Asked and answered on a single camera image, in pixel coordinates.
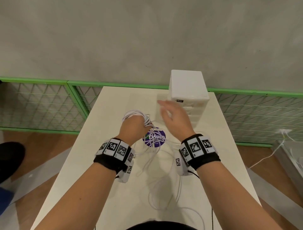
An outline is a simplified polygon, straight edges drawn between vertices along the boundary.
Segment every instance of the white box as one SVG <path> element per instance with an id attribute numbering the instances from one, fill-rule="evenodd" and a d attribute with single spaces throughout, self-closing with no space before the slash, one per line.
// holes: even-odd
<path id="1" fill-rule="evenodd" d="M 188 115 L 194 115 L 192 125 L 196 126 L 209 96 L 201 71 L 172 70 L 168 100 L 176 101 Z"/>

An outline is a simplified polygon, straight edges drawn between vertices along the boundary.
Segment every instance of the white table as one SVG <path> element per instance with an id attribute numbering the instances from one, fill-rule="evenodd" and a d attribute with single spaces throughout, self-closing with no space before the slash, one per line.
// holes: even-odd
<path id="1" fill-rule="evenodd" d="M 125 112 L 133 109 L 150 114 L 154 124 L 165 131 L 168 140 L 176 141 L 167 131 L 161 121 L 157 99 L 165 99 L 168 90 L 103 87 L 87 121 L 85 122 L 69 156 L 67 157 L 54 185 L 52 186 L 33 226 L 45 217 L 64 193 L 92 164 L 94 154 L 100 145 L 108 138 L 118 134 L 121 118 Z M 216 147 L 222 163 L 259 202 L 257 194 L 248 176 L 239 151 L 232 138 L 230 130 L 221 112 L 214 93 L 209 93 L 210 101 L 198 123 L 195 131 L 203 131 Z M 171 152 L 167 142 L 161 149 Z M 135 150 L 142 151 L 144 144 L 137 142 Z M 151 193 L 158 207 L 166 207 L 167 201 L 174 195 L 169 209 L 176 205 L 179 176 L 174 166 L 174 159 L 168 153 L 160 151 L 151 165 L 142 173 L 142 168 L 149 159 L 149 154 L 142 154 L 135 159 L 135 164 L 126 184 L 114 182 L 96 228 L 125 230 L 148 219 L 169 220 L 186 223 L 197 229 L 203 229 L 202 220 L 192 210 L 175 208 L 173 211 L 154 210 L 148 204 L 148 194 Z M 159 181 L 155 177 L 169 176 Z M 205 229 L 211 229 L 211 206 L 198 178 L 182 177 L 179 207 L 190 207 L 199 212 L 205 223 Z M 214 216 L 214 229 L 221 229 Z"/>

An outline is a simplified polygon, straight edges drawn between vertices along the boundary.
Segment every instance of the wire mesh panel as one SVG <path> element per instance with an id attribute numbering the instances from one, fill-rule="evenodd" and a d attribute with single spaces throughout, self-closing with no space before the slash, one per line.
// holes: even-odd
<path id="1" fill-rule="evenodd" d="M 64 85 L 0 85 L 1 127 L 80 131 L 84 122 Z"/>
<path id="2" fill-rule="evenodd" d="M 303 141 L 303 98 L 216 94 L 235 141 L 272 143 L 279 129 Z"/>
<path id="3" fill-rule="evenodd" d="M 76 86 L 84 104 L 89 111 L 92 110 L 102 87 Z"/>

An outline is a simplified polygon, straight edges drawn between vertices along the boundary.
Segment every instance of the purple circular sticker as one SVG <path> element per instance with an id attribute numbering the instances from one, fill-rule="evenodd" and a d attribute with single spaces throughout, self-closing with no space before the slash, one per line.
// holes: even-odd
<path id="1" fill-rule="evenodd" d="M 149 146 L 155 146 L 155 147 L 160 147 L 161 145 L 164 144 L 165 142 L 165 133 L 163 130 L 156 130 L 154 129 L 154 132 L 151 133 L 150 131 L 145 135 L 145 138 L 143 138 L 144 143 Z"/>

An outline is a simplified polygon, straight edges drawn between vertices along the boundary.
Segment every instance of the hand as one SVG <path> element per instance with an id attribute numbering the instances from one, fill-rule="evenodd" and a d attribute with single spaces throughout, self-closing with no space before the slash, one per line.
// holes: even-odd
<path id="1" fill-rule="evenodd" d="M 170 133 L 180 142 L 195 134 L 185 110 L 174 101 L 161 101 L 160 112 Z"/>
<path id="2" fill-rule="evenodd" d="M 151 126 L 144 127 L 144 118 L 133 115 L 123 121 L 119 135 L 116 138 L 121 139 L 129 146 L 140 140 L 151 129 Z"/>

